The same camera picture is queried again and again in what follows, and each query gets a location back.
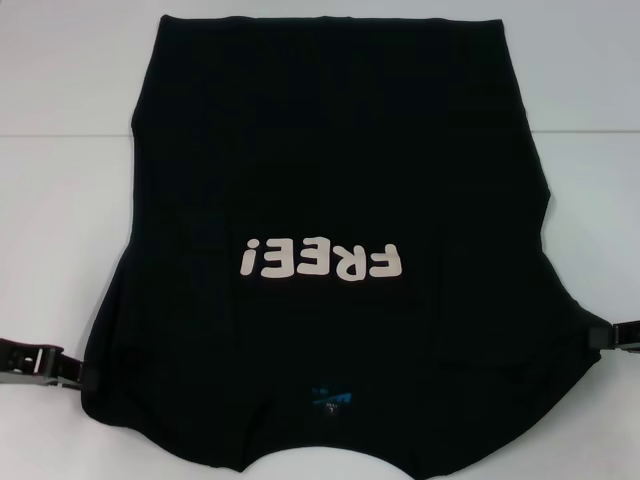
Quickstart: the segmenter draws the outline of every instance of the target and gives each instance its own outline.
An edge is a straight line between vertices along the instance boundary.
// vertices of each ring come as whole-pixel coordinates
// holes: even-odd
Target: white background
[[[129,234],[129,122],[164,13],[502,18],[554,195],[546,252],[583,306],[640,320],[637,0],[0,0],[0,336],[82,355]],[[451,478],[635,480],[639,456],[640,356],[605,352],[534,428]],[[328,448],[211,469],[89,419],[77,392],[7,385],[0,477],[408,478]]]

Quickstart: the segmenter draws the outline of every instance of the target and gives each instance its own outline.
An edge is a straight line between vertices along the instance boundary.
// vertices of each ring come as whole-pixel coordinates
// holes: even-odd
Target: white lettering
[[[338,262],[336,267],[336,273],[338,277],[347,282],[357,282],[358,280],[364,280],[367,274],[367,256],[364,252],[364,248],[360,245],[353,247],[353,254],[342,248],[339,245],[333,247],[333,253],[340,255],[342,259]],[[348,273],[347,270],[352,265],[355,265],[356,272]]]
[[[304,248],[300,252],[303,258],[315,259],[316,263],[300,263],[298,273],[303,275],[328,275],[331,269],[331,241],[324,237],[305,238],[305,245],[317,245],[318,248]]]
[[[244,255],[242,255],[242,265],[240,266],[240,275],[251,275],[253,272],[253,265],[256,261],[256,251],[254,248],[258,248],[260,242],[255,238],[252,238],[247,242],[247,247],[249,250],[245,250]]]
[[[265,252],[268,262],[280,262],[279,267],[264,267],[261,275],[266,278],[285,278],[293,275],[293,240],[290,238],[270,238],[267,247],[279,247],[279,250]]]
[[[397,277],[402,273],[402,263],[398,255],[398,249],[392,243],[385,245],[385,253],[372,253],[371,260],[374,262],[387,262],[386,267],[371,267],[369,275],[372,277]]]

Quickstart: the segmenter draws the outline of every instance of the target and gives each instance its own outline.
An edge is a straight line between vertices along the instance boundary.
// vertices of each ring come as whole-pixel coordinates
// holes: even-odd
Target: white table surface
[[[502,18],[553,200],[545,249],[569,292],[640,319],[640,4],[632,0],[0,0],[0,336],[80,356],[129,234],[129,122],[160,15]],[[451,476],[636,480],[640,356],[605,352],[529,432]],[[408,477],[328,448],[245,473],[180,460],[81,410],[0,386],[0,478]]]

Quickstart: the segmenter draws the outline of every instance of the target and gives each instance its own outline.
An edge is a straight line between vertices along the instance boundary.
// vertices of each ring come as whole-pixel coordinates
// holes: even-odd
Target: black garment
[[[101,422],[212,466],[324,445],[425,478],[600,358],[606,322],[542,252],[501,21],[165,16],[132,126],[132,235],[85,356]]]

